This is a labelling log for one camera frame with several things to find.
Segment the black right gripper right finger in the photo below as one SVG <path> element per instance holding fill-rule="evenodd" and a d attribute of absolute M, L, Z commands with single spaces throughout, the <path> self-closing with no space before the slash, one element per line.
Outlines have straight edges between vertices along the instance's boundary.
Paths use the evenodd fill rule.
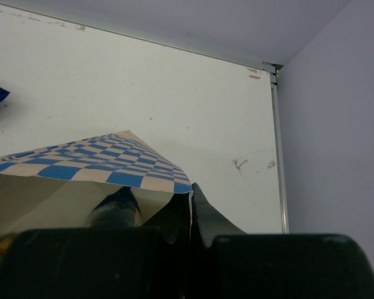
<path fill-rule="evenodd" d="M 191 298 L 374 298 L 362 248 L 341 234 L 247 234 L 193 184 Z"/>

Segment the dark blue snack packet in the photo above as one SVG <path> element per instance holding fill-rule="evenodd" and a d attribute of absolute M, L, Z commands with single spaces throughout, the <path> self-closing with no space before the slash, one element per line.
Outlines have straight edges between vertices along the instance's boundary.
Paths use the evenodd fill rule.
<path fill-rule="evenodd" d="M 122 187 L 108 195 L 89 214 L 85 221 L 88 228 L 125 229 L 143 224 L 140 206 L 130 187 Z"/>

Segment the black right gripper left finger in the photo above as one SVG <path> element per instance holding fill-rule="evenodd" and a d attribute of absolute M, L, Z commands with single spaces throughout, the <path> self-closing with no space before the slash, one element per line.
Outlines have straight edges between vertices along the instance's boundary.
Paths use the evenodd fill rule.
<path fill-rule="evenodd" d="M 190 196 L 141 227 L 19 234 L 0 263 L 0 298 L 182 298 Z"/>

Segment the blue checkered paper bag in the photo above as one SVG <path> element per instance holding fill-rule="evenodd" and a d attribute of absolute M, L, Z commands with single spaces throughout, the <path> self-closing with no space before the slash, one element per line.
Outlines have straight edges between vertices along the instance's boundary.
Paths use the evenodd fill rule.
<path fill-rule="evenodd" d="M 129 187 L 145 222 L 175 194 L 188 201 L 184 171 L 131 131 L 0 157 L 0 238 L 31 229 L 83 227 L 108 195 Z"/>

